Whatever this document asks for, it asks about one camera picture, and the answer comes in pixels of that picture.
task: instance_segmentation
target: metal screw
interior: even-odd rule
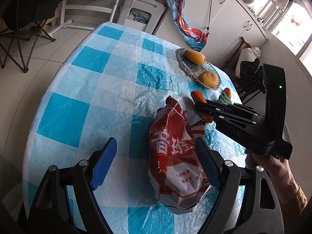
[[[81,160],[80,162],[79,162],[79,165],[80,166],[86,166],[88,164],[88,161],[87,160]]]
[[[255,168],[257,169],[257,171],[260,171],[260,172],[264,171],[264,168],[261,165],[257,165]]]
[[[225,163],[225,165],[228,166],[228,167],[231,167],[231,166],[234,165],[233,162],[230,161],[230,160],[227,160],[227,161],[225,161],[224,163]]]
[[[53,171],[56,170],[56,168],[57,168],[57,167],[56,167],[55,165],[50,165],[49,168],[48,168],[48,171],[49,171],[49,172],[53,172]]]

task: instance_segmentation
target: white storage box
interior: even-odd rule
[[[125,0],[118,24],[152,34],[165,6],[154,0]]]

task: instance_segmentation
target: plastic table cover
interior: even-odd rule
[[[215,67],[219,90],[204,89],[178,66],[178,46],[145,32],[104,23],[91,32],[61,66],[38,107],[23,163],[23,198],[27,215],[48,166],[74,166],[102,149],[112,136],[117,154],[96,200],[115,234],[196,233],[218,192],[207,193],[195,212],[174,215],[159,203],[148,177],[149,128],[156,110],[171,95],[184,109],[193,109],[190,92],[200,89],[210,100],[222,89],[241,103],[228,76]],[[244,167],[244,148],[206,125],[205,141],[224,159]],[[241,206],[240,187],[228,228]],[[72,187],[68,187],[77,227],[85,230]]]

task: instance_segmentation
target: cabinet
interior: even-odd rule
[[[183,15],[191,27],[206,32],[211,0],[185,0]],[[244,36],[252,46],[261,47],[266,34],[241,0],[213,0],[210,18],[210,35],[201,51],[207,61],[222,67],[234,53]],[[190,48],[175,26],[168,12],[156,36],[183,48]]]

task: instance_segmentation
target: mango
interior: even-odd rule
[[[194,50],[185,50],[184,55],[188,58],[191,62],[195,63],[196,65],[204,65],[206,63],[206,58],[200,52]]]

